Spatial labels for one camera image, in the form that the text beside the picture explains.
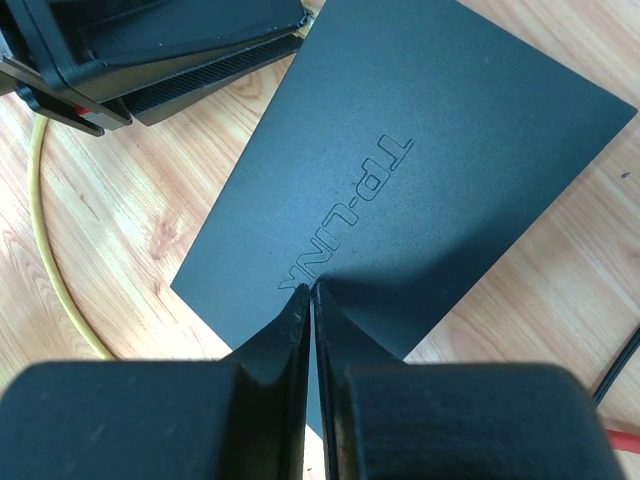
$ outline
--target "yellow cable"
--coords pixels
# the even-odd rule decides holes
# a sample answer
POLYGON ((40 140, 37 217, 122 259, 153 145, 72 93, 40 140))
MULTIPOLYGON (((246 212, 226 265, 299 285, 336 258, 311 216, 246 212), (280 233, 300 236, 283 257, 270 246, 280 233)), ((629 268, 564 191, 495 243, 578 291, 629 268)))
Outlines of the yellow cable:
POLYGON ((29 159, 29 210, 31 211, 31 223, 33 226, 33 234, 36 237, 38 250, 44 263, 44 268, 49 276, 49 281, 56 292, 62 307, 69 316, 71 323, 76 327, 78 333, 82 335, 96 354, 105 360, 113 360, 115 357, 109 349, 102 343, 87 321, 84 319, 80 310, 76 306, 67 285, 64 283, 53 252, 49 244, 47 235, 47 227, 44 219, 44 208, 42 206, 42 187, 40 182, 40 160, 42 157, 42 143, 44 141, 45 131, 49 119, 42 115, 37 115, 33 125, 33 134, 31 137, 31 152, 29 159))

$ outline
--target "cable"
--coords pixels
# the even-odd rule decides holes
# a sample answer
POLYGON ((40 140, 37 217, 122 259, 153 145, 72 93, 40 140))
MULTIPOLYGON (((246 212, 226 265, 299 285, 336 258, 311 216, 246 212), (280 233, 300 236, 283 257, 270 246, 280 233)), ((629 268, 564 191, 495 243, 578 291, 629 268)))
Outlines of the cable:
POLYGON ((618 358, 616 358, 609 370, 605 374, 604 378, 600 382, 600 385, 596 388, 595 392, 593 392, 593 402, 596 404, 596 407, 600 405, 602 399, 607 394, 613 382, 615 382, 616 378, 627 364, 629 359, 633 356, 634 352, 638 349, 640 345, 640 326, 636 329, 635 333, 631 336, 627 344, 624 346, 618 358))
POLYGON ((29 210, 31 211, 31 224, 33 226, 33 234, 36 237, 38 250, 44 263, 44 268, 49 276, 49 281, 56 292, 62 307, 69 316, 71 323, 82 335, 95 353, 102 359, 113 360, 115 357, 109 349, 102 343, 87 321, 84 319, 80 310, 76 306, 66 284, 60 274, 60 269, 53 256, 49 238, 47 236, 47 227, 44 219, 44 208, 42 206, 42 189, 40 182, 40 160, 42 157, 42 144, 44 142, 45 131, 47 129, 48 118, 37 115, 33 125, 33 134, 31 137, 31 151, 29 158, 29 210))

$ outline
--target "black cable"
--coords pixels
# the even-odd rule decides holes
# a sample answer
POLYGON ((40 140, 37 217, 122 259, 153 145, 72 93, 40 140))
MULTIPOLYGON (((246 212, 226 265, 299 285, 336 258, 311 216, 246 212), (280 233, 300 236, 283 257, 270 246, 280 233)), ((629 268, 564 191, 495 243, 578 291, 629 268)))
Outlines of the black cable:
POLYGON ((593 401, 596 404, 596 407, 600 405, 602 399, 611 388, 611 385, 613 385, 613 382, 615 382, 624 366, 633 356, 633 353, 638 349, 638 346, 640 346, 640 326, 638 326, 635 333, 624 346, 620 355, 618 355, 618 358, 613 361, 611 367, 600 382, 600 385, 596 388, 596 391, 593 392, 593 401))

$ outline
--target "wood grain surface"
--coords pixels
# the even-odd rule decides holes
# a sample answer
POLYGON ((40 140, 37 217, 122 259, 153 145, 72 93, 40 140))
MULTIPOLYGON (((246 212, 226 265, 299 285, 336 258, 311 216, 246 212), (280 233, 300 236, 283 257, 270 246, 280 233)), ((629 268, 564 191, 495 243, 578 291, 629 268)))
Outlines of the wood grain surface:
MULTIPOLYGON (((463 3, 640 106, 639 0, 463 3)), ((53 249, 81 311, 119 357, 229 351, 169 283, 290 62, 153 128, 134 124, 99 139, 50 128, 43 189, 53 249)), ((93 356, 56 299, 31 232, 32 123, 15 95, 0 99, 0 389, 31 363, 93 356)), ((636 117, 408 360, 540 360, 592 388, 639 322, 636 117)), ((604 422, 640 434, 639 399, 636 355, 599 410, 604 422)), ((323 478, 321 442, 308 440, 306 476, 323 478)), ((620 459, 640 479, 640 457, 620 459)))

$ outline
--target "red wire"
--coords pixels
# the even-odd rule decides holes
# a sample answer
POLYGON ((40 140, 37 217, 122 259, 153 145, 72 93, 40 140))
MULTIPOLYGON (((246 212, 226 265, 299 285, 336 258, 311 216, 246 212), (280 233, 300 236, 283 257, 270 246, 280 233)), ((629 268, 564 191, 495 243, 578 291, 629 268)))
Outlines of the red wire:
POLYGON ((609 441, 614 450, 640 454, 640 437, 630 433, 607 430, 609 441))

